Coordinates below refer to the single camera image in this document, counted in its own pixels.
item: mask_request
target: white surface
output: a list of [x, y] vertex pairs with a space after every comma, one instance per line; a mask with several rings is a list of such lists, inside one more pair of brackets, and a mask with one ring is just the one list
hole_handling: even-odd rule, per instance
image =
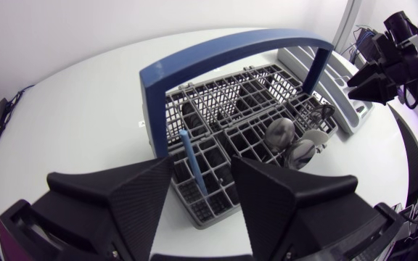
[[[18, 199], [33, 203], [42, 196], [48, 190], [47, 173], [88, 173], [151, 159], [146, 128], [138, 124], [143, 120], [140, 69], [184, 47], [241, 30], [245, 29], [200, 31], [135, 43], [73, 65], [27, 91], [0, 140], [0, 214]], [[275, 59], [276, 51], [262, 53], [192, 82]], [[355, 175], [357, 193], [371, 205], [405, 203], [406, 153], [387, 107], [377, 106], [350, 138], [339, 130], [327, 144], [303, 171]], [[152, 252], [188, 256], [251, 252], [241, 212], [200, 231], [184, 211], [169, 191]]]
[[[362, 1], [361, 8], [354, 25], [368, 25], [371, 28], [374, 28], [377, 32], [384, 33], [386, 31], [386, 27], [383, 24], [383, 21], [399, 11], [404, 11], [412, 23], [418, 27], [418, 0], [364, 0]], [[353, 36], [353, 31], [356, 29], [358, 28], [353, 26], [346, 44], [343, 48], [341, 48], [341, 50], [337, 50], [338, 52], [341, 53], [351, 44], [356, 42]], [[343, 56], [348, 59], [348, 51], [346, 51]]]
[[0, 0], [0, 100], [120, 46], [216, 28], [298, 28], [330, 42], [346, 0]]

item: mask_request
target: blue utensil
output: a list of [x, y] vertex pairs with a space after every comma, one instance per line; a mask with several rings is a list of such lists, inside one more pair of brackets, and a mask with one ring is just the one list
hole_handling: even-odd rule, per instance
[[202, 194], [204, 196], [207, 196], [208, 190], [206, 189], [206, 185], [204, 184], [204, 180], [202, 179], [200, 166], [197, 164], [193, 147], [191, 143], [189, 142], [188, 131], [180, 130], [179, 133], [180, 133], [181, 140], [183, 141], [183, 145], [185, 146], [185, 151], [187, 152], [189, 165], [192, 168], [192, 172], [193, 172], [194, 178], [196, 179], [196, 183], [200, 187]]

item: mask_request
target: white table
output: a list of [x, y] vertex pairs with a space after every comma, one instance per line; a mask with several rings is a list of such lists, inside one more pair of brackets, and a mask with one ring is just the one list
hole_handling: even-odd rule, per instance
[[[18, 199], [33, 203], [47, 192], [50, 172], [90, 173], [152, 159], [146, 128], [139, 126], [143, 115], [138, 72], [175, 51], [244, 30], [249, 29], [205, 30], [131, 44], [73, 65], [27, 91], [0, 140], [0, 214]], [[192, 82], [275, 61], [276, 51], [269, 51]], [[339, 130], [302, 171], [355, 175], [357, 193], [371, 205], [406, 202], [403, 139], [390, 110], [379, 104], [358, 133], [347, 137]], [[170, 190], [152, 252], [251, 253], [241, 212], [197, 230], [184, 211]]]

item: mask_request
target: robotic arm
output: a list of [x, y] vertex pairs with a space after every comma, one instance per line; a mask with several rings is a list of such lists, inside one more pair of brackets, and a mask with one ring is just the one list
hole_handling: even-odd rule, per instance
[[[372, 41], [380, 58], [367, 62], [349, 81], [349, 99], [386, 104], [398, 95], [403, 86], [406, 105], [418, 105], [418, 28], [404, 12], [397, 12], [384, 21], [388, 31], [376, 33]], [[409, 104], [406, 92], [416, 99]]]

